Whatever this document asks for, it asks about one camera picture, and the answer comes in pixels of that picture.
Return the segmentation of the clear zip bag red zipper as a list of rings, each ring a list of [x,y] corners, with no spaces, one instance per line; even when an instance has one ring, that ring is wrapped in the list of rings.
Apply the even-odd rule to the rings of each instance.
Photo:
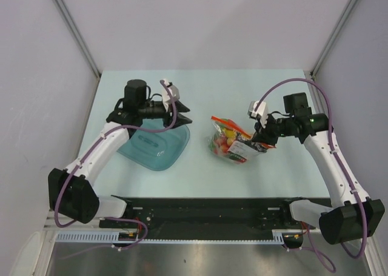
[[[231,119],[212,116],[211,121],[214,133],[209,136],[208,148],[211,153],[222,159],[242,164],[276,148],[266,143],[253,142],[253,135]]]

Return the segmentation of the red cherry bunch with leaf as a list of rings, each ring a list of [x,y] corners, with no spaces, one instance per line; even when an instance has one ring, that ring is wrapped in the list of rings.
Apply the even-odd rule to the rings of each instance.
[[[210,151],[221,158],[231,160],[235,163],[243,163],[244,160],[241,156],[230,151],[238,135],[239,132],[234,129],[221,127],[211,137],[209,143]]]

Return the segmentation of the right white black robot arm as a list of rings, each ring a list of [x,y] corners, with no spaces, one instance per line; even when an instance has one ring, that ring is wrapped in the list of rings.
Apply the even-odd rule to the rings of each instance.
[[[301,221],[317,227],[329,244],[371,237],[385,207],[357,182],[324,113],[312,113],[305,93],[284,96],[286,117],[274,118],[265,102],[250,103],[248,115],[256,120],[252,141],[274,146],[279,138],[294,136],[312,156],[329,191],[329,207],[302,197],[284,201],[279,220],[286,228]]]

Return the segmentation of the dark purple grape bunch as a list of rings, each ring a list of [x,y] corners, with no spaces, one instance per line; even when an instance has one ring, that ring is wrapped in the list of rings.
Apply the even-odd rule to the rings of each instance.
[[[258,143],[252,140],[242,140],[242,143],[259,153],[266,153],[268,150],[274,148],[274,146],[268,145],[266,143]]]

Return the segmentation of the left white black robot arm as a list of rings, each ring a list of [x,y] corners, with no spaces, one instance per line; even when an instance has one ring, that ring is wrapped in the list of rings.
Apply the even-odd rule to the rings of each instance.
[[[192,123],[185,116],[189,108],[180,102],[177,86],[160,80],[161,100],[154,101],[144,80],[132,79],[92,145],[64,169],[48,175],[49,205],[57,227],[75,222],[87,224],[95,218],[111,218],[121,227],[133,223],[134,213],[125,200],[97,195],[93,185],[116,151],[137,131],[163,133]]]

